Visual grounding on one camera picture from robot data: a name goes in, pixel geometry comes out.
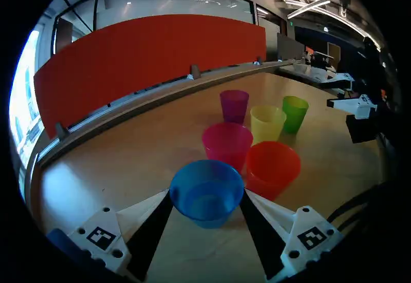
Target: red wall panel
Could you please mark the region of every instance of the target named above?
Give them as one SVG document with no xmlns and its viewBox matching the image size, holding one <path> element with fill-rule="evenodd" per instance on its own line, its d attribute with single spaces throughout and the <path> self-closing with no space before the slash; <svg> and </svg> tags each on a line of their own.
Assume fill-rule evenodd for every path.
<svg viewBox="0 0 411 283">
<path fill-rule="evenodd" d="M 53 56 L 34 76 L 50 137 L 134 91 L 200 70 L 264 60 L 264 28 L 207 15 L 159 15 L 97 30 Z"/>
</svg>

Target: wooden table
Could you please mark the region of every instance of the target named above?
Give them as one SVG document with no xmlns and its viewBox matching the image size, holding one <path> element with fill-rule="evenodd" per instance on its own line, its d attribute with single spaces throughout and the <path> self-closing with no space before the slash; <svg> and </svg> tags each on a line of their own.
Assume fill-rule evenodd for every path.
<svg viewBox="0 0 411 283">
<path fill-rule="evenodd" d="M 352 144 L 347 113 L 326 106 L 332 95 L 258 73 L 136 116 L 53 163 L 43 173 L 39 197 L 45 232 L 60 228 L 68 233 L 104 205 L 119 211 L 140 202 L 167 188 L 187 163 L 205 159 L 201 134 L 222 121 L 219 93 L 226 89 L 247 91 L 249 109 L 260 104 L 281 107 L 288 95 L 310 104 L 298 134 L 280 137 L 299 154 L 302 169 L 276 203 L 291 210 L 310 205 L 327 217 L 382 181 L 376 142 Z M 264 272 L 239 208 L 216 230 L 203 230 L 173 209 L 147 280 L 263 282 Z"/>
</svg>

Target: purple plastic cup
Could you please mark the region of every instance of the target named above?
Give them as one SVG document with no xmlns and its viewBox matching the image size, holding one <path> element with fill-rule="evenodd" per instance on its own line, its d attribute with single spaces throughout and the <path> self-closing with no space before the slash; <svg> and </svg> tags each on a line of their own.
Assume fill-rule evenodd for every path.
<svg viewBox="0 0 411 283">
<path fill-rule="evenodd" d="M 225 90 L 220 93 L 222 115 L 225 122 L 242 125 L 246 116 L 249 94 L 242 90 Z"/>
</svg>

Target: red plastic cup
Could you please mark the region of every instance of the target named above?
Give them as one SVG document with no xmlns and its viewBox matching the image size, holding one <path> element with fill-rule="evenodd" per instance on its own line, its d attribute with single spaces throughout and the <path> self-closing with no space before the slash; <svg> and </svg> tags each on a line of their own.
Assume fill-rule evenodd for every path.
<svg viewBox="0 0 411 283">
<path fill-rule="evenodd" d="M 262 142 L 247 154 L 246 188 L 274 200 L 300 174 L 298 154 L 278 142 Z"/>
<path fill-rule="evenodd" d="M 250 95 L 242 90 L 225 90 L 220 93 L 222 115 L 225 122 L 242 125 Z"/>
<path fill-rule="evenodd" d="M 227 163 L 241 173 L 253 135 L 242 125 L 225 122 L 206 129 L 202 143 L 207 158 Z"/>
</svg>

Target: blue plastic cup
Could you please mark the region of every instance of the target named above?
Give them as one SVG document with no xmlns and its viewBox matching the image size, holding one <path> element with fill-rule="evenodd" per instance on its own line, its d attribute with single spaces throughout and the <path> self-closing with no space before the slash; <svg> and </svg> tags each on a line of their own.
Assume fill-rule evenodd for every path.
<svg viewBox="0 0 411 283">
<path fill-rule="evenodd" d="M 205 229 L 222 226 L 240 204 L 244 184 L 235 168 L 217 160 L 192 162 L 171 181 L 174 207 Z"/>
</svg>

